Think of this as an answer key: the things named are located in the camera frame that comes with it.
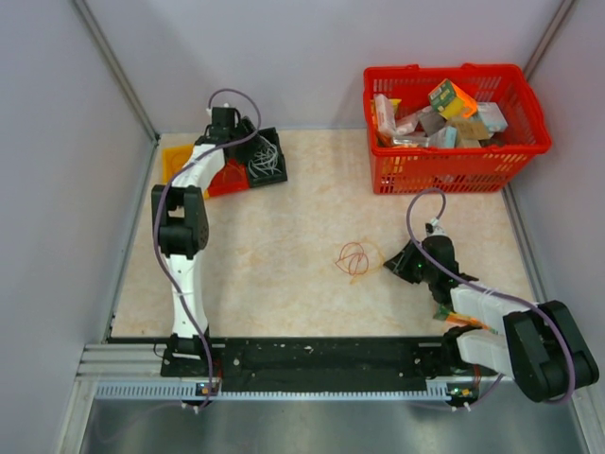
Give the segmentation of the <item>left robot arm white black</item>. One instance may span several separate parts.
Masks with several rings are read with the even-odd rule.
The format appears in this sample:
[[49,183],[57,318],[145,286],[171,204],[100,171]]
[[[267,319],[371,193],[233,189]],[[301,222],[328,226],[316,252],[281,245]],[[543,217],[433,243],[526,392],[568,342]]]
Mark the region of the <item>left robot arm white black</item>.
[[215,361],[205,335],[208,320],[199,280],[209,240],[204,193],[227,164],[225,149],[255,134],[254,127],[237,129],[241,114],[228,104],[212,108],[210,116],[210,124],[182,169],[151,192],[154,253],[170,282],[174,308],[167,357],[181,357],[194,375],[208,373]]

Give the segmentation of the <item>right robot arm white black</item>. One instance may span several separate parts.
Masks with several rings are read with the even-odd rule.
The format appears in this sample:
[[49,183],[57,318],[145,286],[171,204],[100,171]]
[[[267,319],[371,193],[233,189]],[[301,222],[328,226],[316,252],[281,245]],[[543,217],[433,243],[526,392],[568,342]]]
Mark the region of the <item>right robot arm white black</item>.
[[598,382],[596,361],[564,303],[520,303],[483,287],[460,272],[449,236],[408,241],[383,266],[409,284],[427,284],[439,305],[471,319],[443,337],[441,363],[448,372],[486,367],[512,378],[537,403],[557,402]]

